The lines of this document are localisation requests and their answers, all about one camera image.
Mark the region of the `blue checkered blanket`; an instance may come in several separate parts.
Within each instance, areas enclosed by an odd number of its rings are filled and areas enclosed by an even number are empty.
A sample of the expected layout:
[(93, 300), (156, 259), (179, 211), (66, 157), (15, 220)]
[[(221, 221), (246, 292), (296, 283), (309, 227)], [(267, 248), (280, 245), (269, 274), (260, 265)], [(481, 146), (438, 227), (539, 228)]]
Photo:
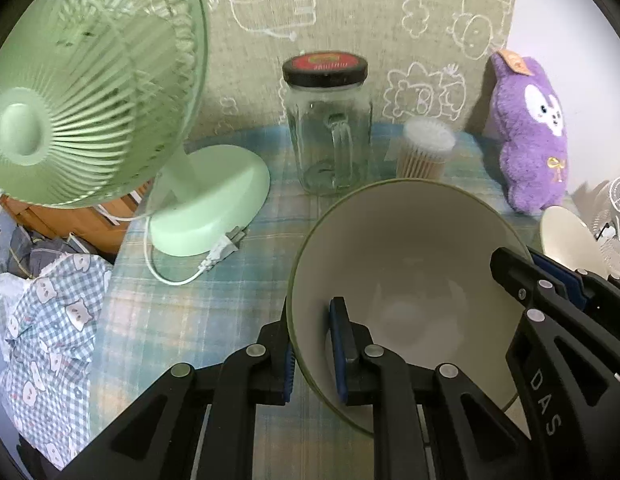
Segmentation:
[(19, 434), (57, 469), (92, 440), (90, 370), (112, 265), (57, 258), (36, 278), (0, 272), (0, 400)]

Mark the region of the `green cartoon wall mat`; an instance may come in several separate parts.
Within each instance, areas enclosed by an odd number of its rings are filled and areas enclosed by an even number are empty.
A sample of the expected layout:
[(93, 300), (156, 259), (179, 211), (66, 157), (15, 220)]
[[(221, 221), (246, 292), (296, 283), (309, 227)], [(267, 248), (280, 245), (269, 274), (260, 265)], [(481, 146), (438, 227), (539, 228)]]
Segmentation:
[(478, 131), (491, 55), (516, 0), (205, 0), (209, 62), (195, 138), (286, 122), (283, 64), (345, 51), (365, 58), (377, 122), (436, 117)]

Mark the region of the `green desk fan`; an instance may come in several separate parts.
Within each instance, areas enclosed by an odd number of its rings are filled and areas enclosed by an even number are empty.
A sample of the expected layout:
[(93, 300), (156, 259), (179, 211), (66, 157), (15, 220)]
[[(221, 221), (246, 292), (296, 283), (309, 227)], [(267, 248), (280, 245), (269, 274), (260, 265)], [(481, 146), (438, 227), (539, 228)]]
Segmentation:
[(75, 209), (149, 184), (159, 252), (240, 236), (270, 174), (237, 145), (185, 151), (207, 61), (205, 0), (0, 0), (0, 190)]

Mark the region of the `olive green bowl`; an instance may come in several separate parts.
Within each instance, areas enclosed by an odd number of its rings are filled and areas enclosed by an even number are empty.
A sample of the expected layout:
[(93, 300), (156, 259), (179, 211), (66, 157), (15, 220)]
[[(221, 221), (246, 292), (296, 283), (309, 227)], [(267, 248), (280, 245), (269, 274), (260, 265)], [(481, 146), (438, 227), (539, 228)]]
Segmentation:
[(328, 306), (406, 362), (459, 367), (499, 408), (516, 390), (505, 361), (522, 307), (493, 280), (492, 253), (527, 257), (513, 227), (478, 197), (441, 182), (388, 180), (339, 200), (305, 238), (291, 271), (287, 322), (301, 372), (351, 427), (371, 432), (369, 408), (337, 392)]

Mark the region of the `cotton swab container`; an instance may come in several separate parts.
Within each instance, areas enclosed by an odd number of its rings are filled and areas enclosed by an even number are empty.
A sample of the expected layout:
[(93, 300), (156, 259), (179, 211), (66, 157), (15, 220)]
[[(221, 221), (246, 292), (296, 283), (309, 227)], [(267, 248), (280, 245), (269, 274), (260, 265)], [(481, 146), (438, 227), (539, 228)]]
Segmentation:
[(456, 144), (452, 128), (430, 117), (413, 117), (403, 125), (397, 177), (439, 180)]

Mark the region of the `purple plush bunny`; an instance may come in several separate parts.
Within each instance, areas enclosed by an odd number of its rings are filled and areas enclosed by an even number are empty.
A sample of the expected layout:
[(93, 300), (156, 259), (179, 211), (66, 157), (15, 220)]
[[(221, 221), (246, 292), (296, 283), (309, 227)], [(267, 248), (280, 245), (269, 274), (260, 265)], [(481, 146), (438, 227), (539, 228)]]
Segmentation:
[(502, 49), (485, 133), (499, 141), (506, 199), (519, 214), (558, 205), (568, 181), (565, 116), (548, 75), (534, 58)]

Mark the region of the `glass jar black lid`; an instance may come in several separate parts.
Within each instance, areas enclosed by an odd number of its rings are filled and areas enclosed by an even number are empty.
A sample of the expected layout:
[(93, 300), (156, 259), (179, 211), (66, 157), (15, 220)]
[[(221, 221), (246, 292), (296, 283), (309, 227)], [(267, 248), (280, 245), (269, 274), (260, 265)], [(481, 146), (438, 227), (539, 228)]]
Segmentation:
[(316, 51), (282, 67), (285, 112), (297, 174), (305, 192), (342, 195), (367, 179), (373, 105), (365, 58)]

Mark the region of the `white floor fan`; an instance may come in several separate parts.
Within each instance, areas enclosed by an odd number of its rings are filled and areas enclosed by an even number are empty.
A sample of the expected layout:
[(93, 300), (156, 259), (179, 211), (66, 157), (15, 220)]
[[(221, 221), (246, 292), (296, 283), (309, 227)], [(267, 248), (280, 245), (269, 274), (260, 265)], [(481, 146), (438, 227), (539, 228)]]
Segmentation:
[(620, 177), (598, 192), (594, 202), (591, 232), (597, 240), (613, 238), (620, 243)]

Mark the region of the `wooden bed headboard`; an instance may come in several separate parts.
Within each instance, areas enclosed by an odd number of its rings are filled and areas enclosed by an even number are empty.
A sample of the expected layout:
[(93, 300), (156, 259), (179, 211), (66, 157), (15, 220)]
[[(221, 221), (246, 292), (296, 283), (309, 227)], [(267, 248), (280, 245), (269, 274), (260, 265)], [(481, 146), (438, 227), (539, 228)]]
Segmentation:
[(94, 246), (102, 256), (112, 260), (120, 250), (127, 223), (120, 218), (132, 218), (148, 193), (152, 181), (99, 207), (56, 209), (19, 202), (6, 194), (0, 196), (0, 206), (20, 226), (48, 238), (68, 238), (70, 234)]

